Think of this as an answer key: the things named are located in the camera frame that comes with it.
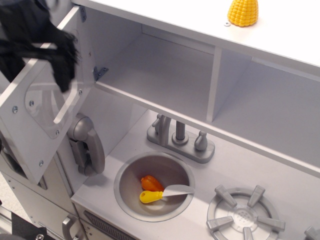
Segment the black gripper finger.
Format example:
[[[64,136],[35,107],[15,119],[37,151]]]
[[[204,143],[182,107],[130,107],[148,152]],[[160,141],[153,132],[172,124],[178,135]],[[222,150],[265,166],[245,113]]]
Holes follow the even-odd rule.
[[[1,56],[0,71],[11,83],[21,70],[25,67],[25,62],[18,56]]]
[[[51,60],[53,76],[61,92],[70,89],[71,81],[75,78],[76,60],[72,57],[54,56]]]

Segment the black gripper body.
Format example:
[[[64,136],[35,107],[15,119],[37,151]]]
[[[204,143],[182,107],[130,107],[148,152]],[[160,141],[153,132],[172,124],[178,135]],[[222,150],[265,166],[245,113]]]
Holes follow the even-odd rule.
[[[60,55],[68,61],[76,61],[75,37],[51,22],[45,0],[2,0],[0,23],[9,41],[27,46],[53,43]]]

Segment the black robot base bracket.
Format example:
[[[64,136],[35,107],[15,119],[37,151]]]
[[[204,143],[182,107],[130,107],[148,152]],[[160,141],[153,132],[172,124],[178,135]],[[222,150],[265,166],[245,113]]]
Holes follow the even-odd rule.
[[[12,233],[1,233],[1,240],[50,240],[47,229],[36,227],[15,213],[11,213]]]

